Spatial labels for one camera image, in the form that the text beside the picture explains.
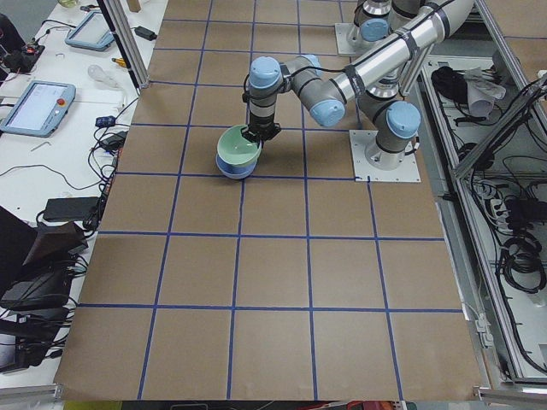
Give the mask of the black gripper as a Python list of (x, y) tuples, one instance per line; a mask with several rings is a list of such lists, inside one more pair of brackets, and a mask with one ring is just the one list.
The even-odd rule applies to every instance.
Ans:
[(281, 131), (279, 123), (270, 122), (267, 124), (260, 124), (257, 122), (250, 122), (249, 125), (241, 130), (243, 138), (250, 142), (266, 142), (273, 139)]

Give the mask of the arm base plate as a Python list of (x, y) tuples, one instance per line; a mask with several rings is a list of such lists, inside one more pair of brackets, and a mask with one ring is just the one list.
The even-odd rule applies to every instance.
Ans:
[(363, 53), (362, 37), (354, 23), (336, 23), (334, 31), (339, 56), (359, 56)]
[(350, 148), (357, 182), (420, 183), (421, 176), (412, 144), (396, 154), (383, 151), (375, 130), (350, 130)]

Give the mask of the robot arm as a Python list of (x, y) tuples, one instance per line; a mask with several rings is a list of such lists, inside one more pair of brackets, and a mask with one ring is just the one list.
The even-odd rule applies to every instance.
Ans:
[(421, 114), (401, 101), (401, 81), (412, 82), (422, 58), (434, 44), (454, 34), (467, 19), (471, 1), (360, 1), (354, 11), (349, 42), (364, 55), (322, 79), (315, 56), (298, 56), (284, 63), (258, 57), (250, 66), (243, 100), (249, 123), (243, 137), (257, 145), (274, 138), (277, 96), (292, 91), (320, 126), (332, 127), (357, 107), (377, 129), (365, 149), (367, 161), (378, 169), (394, 170), (411, 150)]
[(408, 1), (358, 1), (346, 38), (356, 49), (371, 48), (414, 16), (415, 7)]

